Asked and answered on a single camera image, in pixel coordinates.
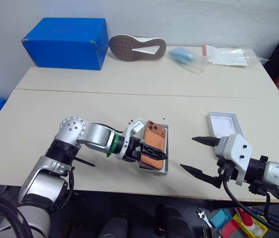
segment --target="phone case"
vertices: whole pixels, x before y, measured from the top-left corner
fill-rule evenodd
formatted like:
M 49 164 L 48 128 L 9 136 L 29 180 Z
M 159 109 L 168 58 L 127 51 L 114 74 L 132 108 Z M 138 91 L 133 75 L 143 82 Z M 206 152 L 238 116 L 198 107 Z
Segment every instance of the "phone case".
M 150 120 L 147 121 L 144 132 L 145 143 L 165 151 L 165 139 L 166 130 L 159 124 L 156 124 Z M 156 170 L 161 170 L 164 165 L 163 160 L 154 160 L 144 155 L 141 156 L 140 162 L 151 166 Z

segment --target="white wall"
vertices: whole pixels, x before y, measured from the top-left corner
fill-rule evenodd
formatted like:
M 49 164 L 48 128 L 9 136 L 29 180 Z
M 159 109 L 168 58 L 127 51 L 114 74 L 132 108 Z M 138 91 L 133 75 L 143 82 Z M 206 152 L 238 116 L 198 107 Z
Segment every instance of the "white wall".
M 279 0 L 0 0 L 0 97 L 7 98 L 33 65 L 20 41 L 42 17 L 104 17 L 109 37 L 254 46 L 261 57 L 279 39 Z

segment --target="white table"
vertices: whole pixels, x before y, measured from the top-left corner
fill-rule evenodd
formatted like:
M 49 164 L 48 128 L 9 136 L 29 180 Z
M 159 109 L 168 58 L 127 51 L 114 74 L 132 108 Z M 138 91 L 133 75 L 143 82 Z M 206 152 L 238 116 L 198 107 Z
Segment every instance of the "white table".
M 125 102 L 126 108 L 120 107 Z M 0 184 L 23 184 L 65 117 L 78 115 L 117 129 L 141 117 L 169 125 L 169 174 L 142 172 L 135 163 L 119 161 L 114 155 L 106 158 L 83 146 L 78 157 L 96 167 L 73 163 L 75 189 L 228 199 L 223 189 L 201 182 L 179 165 L 217 175 L 213 149 L 191 140 L 210 135 L 206 116 L 213 111 L 237 114 L 245 138 L 254 147 L 253 158 L 266 155 L 279 162 L 279 100 L 16 89 L 0 113 Z M 248 192 L 246 184 L 239 187 L 232 181 L 230 187 L 240 200 L 265 200 Z
M 187 48 L 202 54 L 201 47 Z M 124 62 L 113 59 L 110 51 L 101 71 L 32 67 L 16 89 L 279 99 L 278 89 L 260 64 L 208 64 L 203 73 L 195 74 L 166 56 L 155 61 Z

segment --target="wrench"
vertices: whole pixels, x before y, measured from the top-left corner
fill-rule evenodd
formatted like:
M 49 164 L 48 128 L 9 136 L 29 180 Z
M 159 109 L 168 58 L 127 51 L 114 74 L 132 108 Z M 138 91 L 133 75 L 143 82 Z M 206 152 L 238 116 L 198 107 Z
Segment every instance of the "wrench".
M 197 211 L 197 214 L 199 215 L 199 218 L 201 218 L 203 221 L 205 221 L 205 223 L 209 226 L 209 228 L 213 228 L 213 226 L 209 222 L 207 216 L 205 215 L 205 211 L 204 210 Z

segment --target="shoe sole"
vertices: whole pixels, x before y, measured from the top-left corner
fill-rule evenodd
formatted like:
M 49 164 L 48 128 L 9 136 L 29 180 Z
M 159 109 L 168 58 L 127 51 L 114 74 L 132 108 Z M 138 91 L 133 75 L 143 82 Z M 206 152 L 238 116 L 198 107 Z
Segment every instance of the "shoe sole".
M 132 49 L 159 46 L 155 54 L 134 51 Z M 160 38 L 154 38 L 145 42 L 137 41 L 128 35 L 117 35 L 110 39 L 110 49 L 116 58 L 123 61 L 157 60 L 166 52 L 166 42 Z

